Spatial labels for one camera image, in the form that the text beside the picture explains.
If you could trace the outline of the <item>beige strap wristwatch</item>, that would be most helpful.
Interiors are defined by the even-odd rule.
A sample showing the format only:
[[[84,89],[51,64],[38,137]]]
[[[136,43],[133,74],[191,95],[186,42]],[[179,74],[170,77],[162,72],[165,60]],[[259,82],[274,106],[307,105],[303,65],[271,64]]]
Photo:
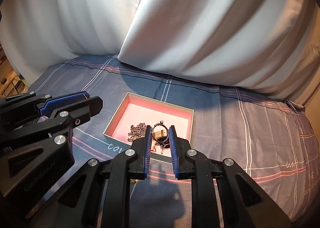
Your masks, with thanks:
[[[161,149],[170,148],[169,136],[167,134],[167,131],[164,129],[152,132],[152,140],[153,144],[155,146],[159,146]]]

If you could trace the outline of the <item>wooden shelf with items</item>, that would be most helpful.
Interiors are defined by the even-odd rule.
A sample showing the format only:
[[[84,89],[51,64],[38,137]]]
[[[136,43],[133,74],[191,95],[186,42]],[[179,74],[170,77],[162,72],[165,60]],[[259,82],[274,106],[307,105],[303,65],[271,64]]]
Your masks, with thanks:
[[[6,98],[28,91],[25,80],[16,73],[1,46],[0,96]]]

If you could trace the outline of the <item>blue plaid bed sheet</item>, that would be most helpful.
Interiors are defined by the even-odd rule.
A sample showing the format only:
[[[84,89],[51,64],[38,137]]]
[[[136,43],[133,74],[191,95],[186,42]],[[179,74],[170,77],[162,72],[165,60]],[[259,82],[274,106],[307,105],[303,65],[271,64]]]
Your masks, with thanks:
[[[30,87],[54,97],[87,91],[104,105],[74,130],[73,167],[49,190],[57,191],[87,160],[113,158],[123,145],[103,131],[127,93],[194,111],[191,146],[208,158],[232,158],[295,221],[319,191],[319,145],[302,106],[258,93],[197,84],[148,73],[106,56],[84,56],[49,67]]]

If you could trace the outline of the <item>teal box pink interior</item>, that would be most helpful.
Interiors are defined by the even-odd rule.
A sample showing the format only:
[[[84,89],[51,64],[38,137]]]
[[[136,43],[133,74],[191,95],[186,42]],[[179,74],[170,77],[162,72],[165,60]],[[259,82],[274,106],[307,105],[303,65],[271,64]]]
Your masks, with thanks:
[[[174,126],[177,136],[191,141],[194,110],[141,95],[127,93],[104,130],[107,142],[117,148],[129,148],[131,127],[145,123],[153,127],[163,121]]]

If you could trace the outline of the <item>left white pillow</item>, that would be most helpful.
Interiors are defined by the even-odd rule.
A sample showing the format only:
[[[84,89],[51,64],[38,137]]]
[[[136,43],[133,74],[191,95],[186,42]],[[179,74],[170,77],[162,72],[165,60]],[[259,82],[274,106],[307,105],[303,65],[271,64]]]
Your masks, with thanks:
[[[115,55],[141,0],[4,0],[1,44],[29,83],[82,55]]]

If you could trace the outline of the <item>white pillow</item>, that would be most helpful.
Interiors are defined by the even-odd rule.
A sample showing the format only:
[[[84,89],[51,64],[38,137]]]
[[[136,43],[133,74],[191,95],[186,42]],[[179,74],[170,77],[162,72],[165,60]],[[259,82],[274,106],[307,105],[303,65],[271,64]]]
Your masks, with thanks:
[[[118,59],[284,98],[312,70],[313,0],[141,0]]]
[[[141,0],[4,0],[1,44],[29,83],[82,55],[115,55]]]

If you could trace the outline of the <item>beige headboard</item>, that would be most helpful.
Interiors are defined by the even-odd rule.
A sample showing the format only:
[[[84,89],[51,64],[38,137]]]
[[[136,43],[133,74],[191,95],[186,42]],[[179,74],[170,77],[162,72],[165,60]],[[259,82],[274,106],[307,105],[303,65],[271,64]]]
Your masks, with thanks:
[[[319,8],[315,9],[306,42],[290,74],[289,86],[286,97],[304,107],[310,105],[319,91]]]

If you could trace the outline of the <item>right white pillow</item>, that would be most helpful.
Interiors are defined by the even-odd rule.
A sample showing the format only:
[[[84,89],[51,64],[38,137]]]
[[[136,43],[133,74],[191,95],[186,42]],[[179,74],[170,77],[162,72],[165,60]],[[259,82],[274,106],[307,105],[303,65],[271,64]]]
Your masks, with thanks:
[[[118,59],[284,98],[312,70],[313,0],[141,0]]]

